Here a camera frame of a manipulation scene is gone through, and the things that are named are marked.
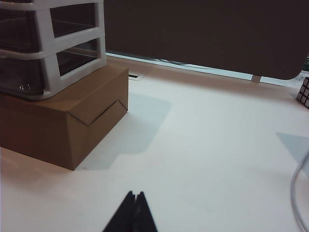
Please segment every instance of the brown cardboard box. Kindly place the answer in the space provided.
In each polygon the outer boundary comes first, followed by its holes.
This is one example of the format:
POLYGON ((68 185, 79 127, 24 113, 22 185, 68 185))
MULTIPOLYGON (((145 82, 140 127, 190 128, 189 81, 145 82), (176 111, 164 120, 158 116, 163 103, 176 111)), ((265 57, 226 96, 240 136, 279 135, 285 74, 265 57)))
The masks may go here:
POLYGON ((46 100, 0 94, 0 146, 74 170, 127 109, 128 70, 109 65, 46 100))

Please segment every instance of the rubik's cube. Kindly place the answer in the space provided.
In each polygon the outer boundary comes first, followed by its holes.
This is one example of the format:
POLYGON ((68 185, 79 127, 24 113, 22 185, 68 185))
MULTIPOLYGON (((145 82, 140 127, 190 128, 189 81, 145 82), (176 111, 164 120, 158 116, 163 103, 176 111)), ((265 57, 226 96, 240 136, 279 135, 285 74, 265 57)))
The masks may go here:
POLYGON ((309 77, 304 79, 304 83, 300 88, 297 99, 309 109, 309 77))

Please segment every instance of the white plastic frame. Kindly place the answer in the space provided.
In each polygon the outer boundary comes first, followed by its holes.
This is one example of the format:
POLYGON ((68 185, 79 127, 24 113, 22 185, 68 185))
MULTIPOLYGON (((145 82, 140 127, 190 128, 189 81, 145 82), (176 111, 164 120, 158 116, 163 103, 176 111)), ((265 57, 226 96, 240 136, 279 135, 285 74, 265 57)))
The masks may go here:
POLYGON ((43 95, 33 96, 22 95, 23 98, 30 100, 50 98, 106 64, 103 0, 33 0, 33 3, 11 3, 0 1, 0 9, 35 11, 40 51, 36 53, 18 53, 0 49, 0 57, 21 60, 41 60, 44 93, 43 95), (55 38, 50 8, 84 3, 95 4, 96 26, 94 28, 55 38), (98 58, 63 76, 60 76, 56 54, 93 39, 97 39, 98 58))

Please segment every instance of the white desk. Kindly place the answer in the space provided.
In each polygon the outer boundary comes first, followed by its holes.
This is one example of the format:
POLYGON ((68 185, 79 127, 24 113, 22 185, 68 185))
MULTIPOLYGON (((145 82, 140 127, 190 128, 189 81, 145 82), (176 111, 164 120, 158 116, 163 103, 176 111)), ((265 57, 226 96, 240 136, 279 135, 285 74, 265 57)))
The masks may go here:
MULTIPOLYGON (((298 90, 147 68, 76 171, 1 150, 1 231, 100 232, 142 190, 160 232, 297 232, 289 185, 309 148, 298 90)), ((296 189, 309 224, 304 173, 296 189)))

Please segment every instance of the plastic drawer unit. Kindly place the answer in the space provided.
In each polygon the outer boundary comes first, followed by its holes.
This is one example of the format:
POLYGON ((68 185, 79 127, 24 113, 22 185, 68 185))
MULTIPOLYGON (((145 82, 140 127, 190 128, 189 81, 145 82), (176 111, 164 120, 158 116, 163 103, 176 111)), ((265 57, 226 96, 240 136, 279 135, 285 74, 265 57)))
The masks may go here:
POLYGON ((0 92, 50 98, 106 64, 103 0, 0 0, 0 92))

